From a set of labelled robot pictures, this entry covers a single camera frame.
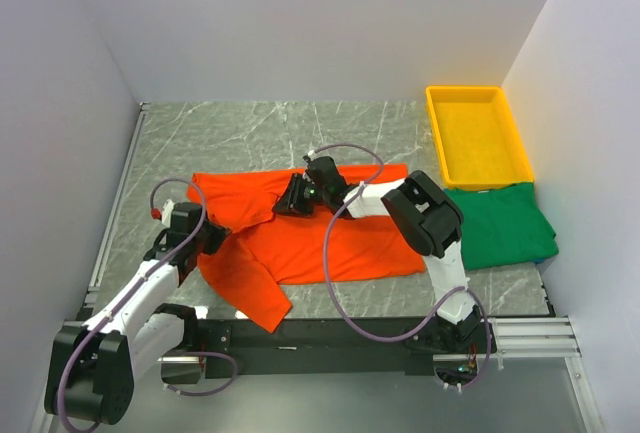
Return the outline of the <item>orange t shirt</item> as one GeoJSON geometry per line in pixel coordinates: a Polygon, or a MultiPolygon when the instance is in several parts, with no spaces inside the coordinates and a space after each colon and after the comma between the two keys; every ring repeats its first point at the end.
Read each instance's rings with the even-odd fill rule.
{"type": "MultiPolygon", "coordinates": [[[[268,332],[292,307],[283,286],[324,280],[322,246],[331,212],[324,206],[308,218],[272,212],[293,173],[197,172],[187,190],[191,201],[207,202],[211,221],[231,230],[217,253],[199,257],[202,277],[227,303],[268,332]]],[[[426,269],[422,257],[387,217],[341,219],[329,242],[334,282],[402,277],[426,269]]]]}

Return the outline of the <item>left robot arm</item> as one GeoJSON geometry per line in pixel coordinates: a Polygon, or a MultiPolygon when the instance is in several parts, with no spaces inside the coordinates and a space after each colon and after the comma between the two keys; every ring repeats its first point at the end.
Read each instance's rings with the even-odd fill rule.
{"type": "Polygon", "coordinates": [[[56,334],[44,409],[66,421],[113,425],[128,409],[136,381],[169,352],[202,350],[193,307],[168,302],[200,256],[218,252],[230,229],[197,203],[167,203],[153,216],[164,227],[138,270],[100,311],[56,334]]]}

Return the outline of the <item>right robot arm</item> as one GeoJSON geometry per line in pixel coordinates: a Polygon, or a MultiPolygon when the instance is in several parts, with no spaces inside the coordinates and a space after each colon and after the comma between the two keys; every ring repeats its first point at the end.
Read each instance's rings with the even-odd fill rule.
{"type": "Polygon", "coordinates": [[[444,350],[460,352],[469,345],[478,328],[491,332],[486,312],[468,287],[462,252],[463,214],[459,207],[424,172],[374,184],[370,178],[349,183],[329,156],[306,157],[307,168],[294,173],[272,211],[277,215],[309,217],[318,205],[333,216],[322,246],[325,283],[331,301],[349,327],[359,335],[381,343],[401,342],[430,335],[444,350]],[[340,218],[359,220],[387,217],[408,246],[426,263],[436,304],[413,329],[392,337],[365,331],[342,309],[329,275],[329,239],[340,218]]]}

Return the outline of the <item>black base beam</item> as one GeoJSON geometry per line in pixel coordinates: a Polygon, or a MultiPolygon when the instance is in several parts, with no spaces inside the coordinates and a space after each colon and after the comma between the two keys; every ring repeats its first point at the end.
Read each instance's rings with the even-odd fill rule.
{"type": "Polygon", "coordinates": [[[340,318],[285,319],[272,333],[250,320],[199,322],[206,351],[231,356],[241,375],[402,372],[433,376],[441,355],[482,358],[496,351],[492,328],[432,319],[401,342],[356,333],[340,318]]]}

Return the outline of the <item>yellow plastic bin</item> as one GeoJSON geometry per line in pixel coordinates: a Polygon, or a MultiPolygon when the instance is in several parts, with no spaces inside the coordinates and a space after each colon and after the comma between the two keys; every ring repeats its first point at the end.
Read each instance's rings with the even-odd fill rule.
{"type": "Polygon", "coordinates": [[[502,88],[431,85],[425,96],[447,188],[481,191],[534,181],[502,88]]]}

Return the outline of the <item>folded green t shirt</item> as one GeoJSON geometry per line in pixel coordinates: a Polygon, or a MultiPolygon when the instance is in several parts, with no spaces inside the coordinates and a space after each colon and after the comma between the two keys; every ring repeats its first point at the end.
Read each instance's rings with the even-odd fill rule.
{"type": "Polygon", "coordinates": [[[556,232],[537,205],[532,183],[446,193],[464,215],[461,254],[466,269],[529,263],[559,253],[556,232]]]}

